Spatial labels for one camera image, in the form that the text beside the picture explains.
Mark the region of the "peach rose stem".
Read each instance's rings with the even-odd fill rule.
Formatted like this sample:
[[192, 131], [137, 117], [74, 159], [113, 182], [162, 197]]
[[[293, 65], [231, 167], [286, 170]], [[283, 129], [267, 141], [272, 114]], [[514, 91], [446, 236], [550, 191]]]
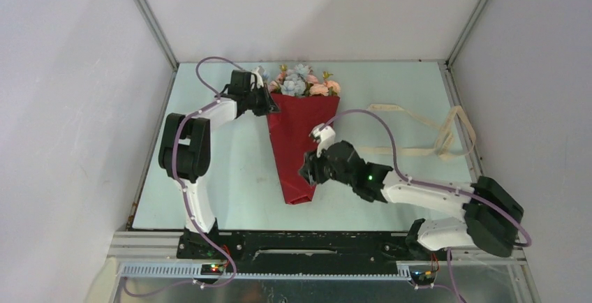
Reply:
[[314, 75], [307, 78], [307, 96], [339, 96], [341, 94], [341, 85], [332, 79], [333, 74], [323, 71], [319, 80]]

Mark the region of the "red wrapping paper sheet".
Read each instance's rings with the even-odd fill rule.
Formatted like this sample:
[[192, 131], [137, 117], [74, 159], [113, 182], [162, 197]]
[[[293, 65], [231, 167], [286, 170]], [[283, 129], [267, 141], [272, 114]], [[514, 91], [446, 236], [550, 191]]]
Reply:
[[311, 202], [316, 188], [298, 170], [304, 163], [304, 154], [316, 148], [310, 132], [337, 113], [340, 98], [283, 94], [272, 94], [272, 98], [279, 112], [267, 115], [267, 125], [284, 202], [287, 205]]

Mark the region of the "circuit board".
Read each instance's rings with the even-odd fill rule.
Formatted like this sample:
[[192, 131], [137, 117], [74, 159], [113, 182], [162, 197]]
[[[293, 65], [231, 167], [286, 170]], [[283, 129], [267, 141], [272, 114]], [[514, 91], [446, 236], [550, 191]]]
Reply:
[[221, 264], [207, 263], [202, 264], [200, 274], [202, 276], [221, 276], [225, 272], [225, 266]]
[[425, 288], [433, 288], [434, 282], [436, 280], [437, 273], [432, 271], [412, 271], [410, 273], [410, 281], [409, 283], [414, 287], [414, 289], [425, 289]]

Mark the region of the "left circuit board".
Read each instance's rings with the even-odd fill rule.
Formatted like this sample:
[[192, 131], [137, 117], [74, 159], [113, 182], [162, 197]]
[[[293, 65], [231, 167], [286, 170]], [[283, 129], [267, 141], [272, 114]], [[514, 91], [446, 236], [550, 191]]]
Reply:
[[207, 263], [202, 264], [200, 274], [202, 276], [221, 276], [225, 272], [225, 266], [221, 264]]

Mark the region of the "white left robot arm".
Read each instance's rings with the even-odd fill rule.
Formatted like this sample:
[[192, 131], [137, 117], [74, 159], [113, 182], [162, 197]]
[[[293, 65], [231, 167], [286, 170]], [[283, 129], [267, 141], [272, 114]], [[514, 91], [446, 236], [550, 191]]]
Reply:
[[264, 68], [234, 70], [230, 83], [211, 103], [190, 114], [170, 113], [158, 153], [158, 164], [182, 192], [186, 208], [186, 229], [199, 234], [194, 250], [203, 258], [213, 258], [221, 249], [221, 240], [210, 233], [216, 217], [201, 179], [211, 163], [211, 135], [224, 124], [251, 111], [266, 116], [279, 111], [273, 101]]

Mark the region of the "blue flower stem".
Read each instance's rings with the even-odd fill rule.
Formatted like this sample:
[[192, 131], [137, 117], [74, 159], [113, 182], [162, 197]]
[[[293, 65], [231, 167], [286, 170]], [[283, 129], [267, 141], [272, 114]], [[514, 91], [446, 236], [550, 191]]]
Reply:
[[306, 91], [306, 80], [311, 73], [311, 67], [298, 64], [292, 69], [287, 69], [280, 84], [280, 91], [286, 96], [304, 96]]

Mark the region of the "cream ribbon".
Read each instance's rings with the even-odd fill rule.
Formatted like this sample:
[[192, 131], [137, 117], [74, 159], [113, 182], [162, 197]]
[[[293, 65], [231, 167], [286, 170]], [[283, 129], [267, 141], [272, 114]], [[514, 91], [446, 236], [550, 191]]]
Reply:
[[[434, 137], [431, 143], [423, 142], [418, 147], [397, 145], [396, 151], [400, 156], [435, 156], [442, 161], [450, 161], [455, 158], [468, 156], [475, 151], [477, 134], [468, 115], [460, 105], [452, 106], [441, 122], [434, 121], [395, 104], [372, 103], [368, 106], [367, 111], [404, 114], [416, 125], [413, 129], [414, 131], [427, 131], [429, 135]], [[458, 151], [453, 149], [461, 137], [461, 132], [454, 130], [456, 123], [460, 123], [460, 126], [464, 128], [468, 136], [466, 148]]]

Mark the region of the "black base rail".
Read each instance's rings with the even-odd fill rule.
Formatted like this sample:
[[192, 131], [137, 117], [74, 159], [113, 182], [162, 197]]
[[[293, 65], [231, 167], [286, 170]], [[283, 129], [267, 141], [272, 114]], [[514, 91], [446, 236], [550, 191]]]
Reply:
[[389, 231], [212, 230], [205, 237], [184, 230], [178, 259], [231, 257], [240, 274], [398, 275], [398, 263], [445, 259], [411, 235]]

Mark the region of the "right circuit board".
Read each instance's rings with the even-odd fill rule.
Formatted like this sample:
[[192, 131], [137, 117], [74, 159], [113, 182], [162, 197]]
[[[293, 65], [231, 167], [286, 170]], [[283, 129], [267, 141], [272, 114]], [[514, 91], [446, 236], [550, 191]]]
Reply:
[[434, 282], [436, 280], [437, 273], [432, 271], [412, 271], [410, 273], [410, 281], [409, 283], [414, 287], [414, 289], [425, 289], [425, 288], [433, 288]]

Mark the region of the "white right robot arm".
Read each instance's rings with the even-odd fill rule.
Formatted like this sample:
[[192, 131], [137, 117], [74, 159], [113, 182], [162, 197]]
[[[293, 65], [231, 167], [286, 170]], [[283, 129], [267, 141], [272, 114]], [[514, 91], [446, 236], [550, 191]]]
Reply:
[[299, 175], [311, 186], [334, 180], [367, 202], [407, 204], [444, 213], [444, 219], [416, 219], [405, 238], [410, 257], [423, 260], [450, 248], [479, 248], [507, 258], [518, 245], [523, 208], [494, 179], [440, 185], [398, 176], [388, 165], [366, 162], [341, 141], [305, 153]]

